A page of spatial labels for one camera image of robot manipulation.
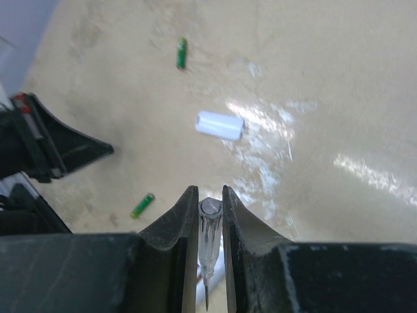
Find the green battery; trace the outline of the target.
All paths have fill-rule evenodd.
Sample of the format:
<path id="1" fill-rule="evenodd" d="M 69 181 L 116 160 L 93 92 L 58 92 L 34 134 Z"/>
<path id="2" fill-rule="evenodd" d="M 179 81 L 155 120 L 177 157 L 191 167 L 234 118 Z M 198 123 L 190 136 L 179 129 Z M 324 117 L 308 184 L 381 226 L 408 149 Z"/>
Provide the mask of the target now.
<path id="1" fill-rule="evenodd" d="M 143 199 L 132 210 L 130 217 L 137 219 L 139 215 L 155 200 L 155 196 L 152 193 L 146 194 Z"/>
<path id="2" fill-rule="evenodd" d="M 177 60 L 176 60 L 176 67 L 178 69 L 182 70 L 186 68 L 187 51 L 188 51 L 188 42 L 184 37 L 180 37 L 178 45 L 177 45 Z"/>

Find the white battery cover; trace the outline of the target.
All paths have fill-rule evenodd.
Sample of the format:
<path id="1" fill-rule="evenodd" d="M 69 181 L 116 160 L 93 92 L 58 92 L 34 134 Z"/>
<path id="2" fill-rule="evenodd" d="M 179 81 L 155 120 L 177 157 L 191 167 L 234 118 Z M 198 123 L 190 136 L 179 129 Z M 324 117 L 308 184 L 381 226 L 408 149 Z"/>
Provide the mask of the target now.
<path id="1" fill-rule="evenodd" d="M 198 132 L 225 140 L 239 140 L 244 128 L 244 119 L 234 115 L 201 111 L 195 120 L 195 129 Z"/>

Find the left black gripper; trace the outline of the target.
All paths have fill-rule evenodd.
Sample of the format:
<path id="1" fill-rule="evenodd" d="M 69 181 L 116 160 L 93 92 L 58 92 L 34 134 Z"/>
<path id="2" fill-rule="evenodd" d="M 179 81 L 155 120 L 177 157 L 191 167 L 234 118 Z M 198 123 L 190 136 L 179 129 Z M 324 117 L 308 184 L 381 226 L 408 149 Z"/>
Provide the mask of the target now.
<path id="1" fill-rule="evenodd" d="M 1 103 L 1 178 L 26 173 L 50 183 L 112 155 L 111 144 L 64 124 L 33 93 Z"/>

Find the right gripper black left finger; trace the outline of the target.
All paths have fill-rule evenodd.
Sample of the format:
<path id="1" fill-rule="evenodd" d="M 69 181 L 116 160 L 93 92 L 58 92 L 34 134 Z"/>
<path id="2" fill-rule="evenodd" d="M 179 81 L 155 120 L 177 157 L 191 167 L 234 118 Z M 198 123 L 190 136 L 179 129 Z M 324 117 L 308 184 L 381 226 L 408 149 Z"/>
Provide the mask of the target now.
<path id="1" fill-rule="evenodd" d="M 198 189 L 134 233 L 1 235 L 2 312 L 194 312 Z"/>

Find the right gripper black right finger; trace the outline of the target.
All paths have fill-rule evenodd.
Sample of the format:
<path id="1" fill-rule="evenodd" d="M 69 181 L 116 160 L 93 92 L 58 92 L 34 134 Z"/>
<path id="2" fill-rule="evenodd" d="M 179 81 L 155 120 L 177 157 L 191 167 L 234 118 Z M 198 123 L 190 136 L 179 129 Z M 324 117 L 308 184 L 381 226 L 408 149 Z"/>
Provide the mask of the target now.
<path id="1" fill-rule="evenodd" d="M 230 312 L 415 312 L 416 246 L 300 243 L 222 190 Z"/>

